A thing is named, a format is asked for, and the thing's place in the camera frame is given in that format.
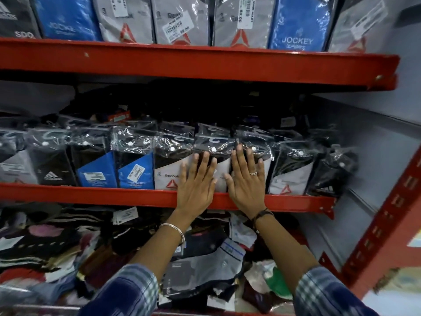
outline blue checkered shirt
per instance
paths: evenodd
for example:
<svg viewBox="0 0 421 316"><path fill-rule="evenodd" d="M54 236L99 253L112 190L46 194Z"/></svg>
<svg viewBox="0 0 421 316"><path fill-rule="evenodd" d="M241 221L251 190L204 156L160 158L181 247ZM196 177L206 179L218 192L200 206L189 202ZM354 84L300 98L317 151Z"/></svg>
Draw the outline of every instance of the blue checkered shirt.
<svg viewBox="0 0 421 316"><path fill-rule="evenodd" d="M158 282L140 264L124 266L81 308L78 316L150 316L157 304ZM324 267L308 271L294 297L297 316L378 316Z"/></svg>

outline forearm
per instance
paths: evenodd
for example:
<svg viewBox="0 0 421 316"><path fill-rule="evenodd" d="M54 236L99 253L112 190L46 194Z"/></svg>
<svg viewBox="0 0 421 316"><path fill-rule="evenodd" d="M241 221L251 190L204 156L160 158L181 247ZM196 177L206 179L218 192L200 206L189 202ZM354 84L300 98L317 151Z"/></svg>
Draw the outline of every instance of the forearm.
<svg viewBox="0 0 421 316"><path fill-rule="evenodd" d="M257 219L256 228L294 294L302 276L318 265L317 260L273 216L265 215Z"/></svg>
<svg viewBox="0 0 421 316"><path fill-rule="evenodd" d="M188 216L175 209L167 223L175 225L185 233L192 221ZM130 264L142 264L155 274L157 280L160 280L181 241L182 237L175 228L161 226L151 239L138 250Z"/></svg>

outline plaid sleeve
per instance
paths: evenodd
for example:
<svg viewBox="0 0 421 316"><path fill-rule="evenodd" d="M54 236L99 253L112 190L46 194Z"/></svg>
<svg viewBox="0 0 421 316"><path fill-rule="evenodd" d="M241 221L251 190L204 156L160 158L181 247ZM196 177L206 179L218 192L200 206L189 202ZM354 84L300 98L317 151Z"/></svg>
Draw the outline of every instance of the plaid sleeve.
<svg viewBox="0 0 421 316"><path fill-rule="evenodd" d="M308 271L299 281L294 309L297 316L378 316L321 266Z"/></svg>
<svg viewBox="0 0 421 316"><path fill-rule="evenodd" d="M157 298L155 275L140 264L129 264L106 282L78 316L150 316Z"/></svg>

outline shelf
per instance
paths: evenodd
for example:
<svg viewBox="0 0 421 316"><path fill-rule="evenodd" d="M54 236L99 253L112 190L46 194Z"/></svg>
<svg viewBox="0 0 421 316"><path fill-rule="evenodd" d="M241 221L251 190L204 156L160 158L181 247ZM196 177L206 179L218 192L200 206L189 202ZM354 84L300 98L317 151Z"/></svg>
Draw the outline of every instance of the shelf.
<svg viewBox="0 0 421 316"><path fill-rule="evenodd" d="M0 39L0 69L146 75L393 90L395 55Z"/></svg>
<svg viewBox="0 0 421 316"><path fill-rule="evenodd" d="M176 207L176 191L131 190L123 188L94 188L43 186L0 183L0 200L25 202L58 202L97 205L126 205ZM333 214L335 199L314 196L266 195L266 206L274 212L316 212ZM209 209L236 210L228 193L215 193Z"/></svg>

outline person's right hand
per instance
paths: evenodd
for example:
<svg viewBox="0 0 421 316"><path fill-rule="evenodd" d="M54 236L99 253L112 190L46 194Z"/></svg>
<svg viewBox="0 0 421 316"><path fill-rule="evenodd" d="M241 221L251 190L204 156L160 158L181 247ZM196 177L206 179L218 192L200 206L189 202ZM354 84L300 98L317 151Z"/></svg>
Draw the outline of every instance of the person's right hand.
<svg viewBox="0 0 421 316"><path fill-rule="evenodd" d="M251 149L247 149L247 161L244 157L243 146L237 146L237 150L231 153L232 168L234 177L225 174L228 192L235 205L247 215L249 219L253 219L266 206L264 203L266 181L264 177L263 160L259 159L256 164Z"/></svg>

